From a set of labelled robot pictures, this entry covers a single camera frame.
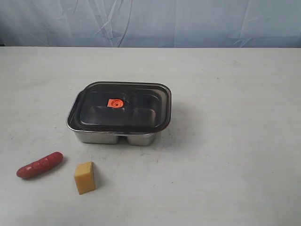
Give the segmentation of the dark transparent lid orange seal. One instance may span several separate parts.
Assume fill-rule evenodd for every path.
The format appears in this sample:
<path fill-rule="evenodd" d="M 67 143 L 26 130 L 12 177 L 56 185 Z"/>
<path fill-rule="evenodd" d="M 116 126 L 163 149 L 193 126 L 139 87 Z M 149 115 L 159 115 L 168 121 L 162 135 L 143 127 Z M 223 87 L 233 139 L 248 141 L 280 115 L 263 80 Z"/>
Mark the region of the dark transparent lid orange seal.
<path fill-rule="evenodd" d="M 94 82 L 78 94 L 68 123 L 83 132 L 157 133 L 170 123 L 171 97 L 158 83 Z"/>

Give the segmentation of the yellow cheese block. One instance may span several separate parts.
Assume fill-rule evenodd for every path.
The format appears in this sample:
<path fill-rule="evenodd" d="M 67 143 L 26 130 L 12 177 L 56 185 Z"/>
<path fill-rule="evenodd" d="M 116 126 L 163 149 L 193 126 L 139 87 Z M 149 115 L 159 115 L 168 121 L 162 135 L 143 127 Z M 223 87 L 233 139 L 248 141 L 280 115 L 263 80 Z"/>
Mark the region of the yellow cheese block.
<path fill-rule="evenodd" d="M 77 165 L 74 179 L 79 194 L 95 190 L 93 162 L 85 162 Z"/>

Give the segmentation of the red sausage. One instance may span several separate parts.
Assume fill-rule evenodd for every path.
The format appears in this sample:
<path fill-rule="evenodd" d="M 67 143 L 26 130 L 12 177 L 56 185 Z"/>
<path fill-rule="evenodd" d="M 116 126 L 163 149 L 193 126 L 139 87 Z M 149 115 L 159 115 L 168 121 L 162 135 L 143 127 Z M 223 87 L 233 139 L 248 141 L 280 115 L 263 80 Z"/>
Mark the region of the red sausage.
<path fill-rule="evenodd" d="M 22 179 L 30 179 L 53 169 L 62 161 L 63 154 L 61 152 L 54 152 L 37 161 L 21 167 L 16 172 L 16 175 Z"/>

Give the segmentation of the stainless steel lunch box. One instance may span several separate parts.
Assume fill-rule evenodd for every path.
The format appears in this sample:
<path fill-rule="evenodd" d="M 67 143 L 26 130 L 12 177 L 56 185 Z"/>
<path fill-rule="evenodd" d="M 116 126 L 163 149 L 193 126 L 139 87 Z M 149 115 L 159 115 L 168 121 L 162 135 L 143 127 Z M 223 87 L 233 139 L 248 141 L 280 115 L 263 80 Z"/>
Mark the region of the stainless steel lunch box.
<path fill-rule="evenodd" d="M 67 127 L 74 132 L 77 139 L 83 143 L 116 145 L 121 138 L 125 138 L 129 145 L 150 146 L 160 132 L 155 133 L 116 133 L 82 130 L 75 124 L 75 109 L 83 91 L 79 92 L 66 119 Z"/>

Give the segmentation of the blue-grey backdrop cloth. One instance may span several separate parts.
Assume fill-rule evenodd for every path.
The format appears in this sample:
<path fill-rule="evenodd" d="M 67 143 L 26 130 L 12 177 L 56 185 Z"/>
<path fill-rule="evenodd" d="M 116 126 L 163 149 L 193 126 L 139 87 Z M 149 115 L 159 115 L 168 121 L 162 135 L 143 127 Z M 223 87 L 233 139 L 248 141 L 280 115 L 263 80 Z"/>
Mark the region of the blue-grey backdrop cloth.
<path fill-rule="evenodd" d="M 5 46 L 298 48 L 298 0 L 3 0 Z"/>

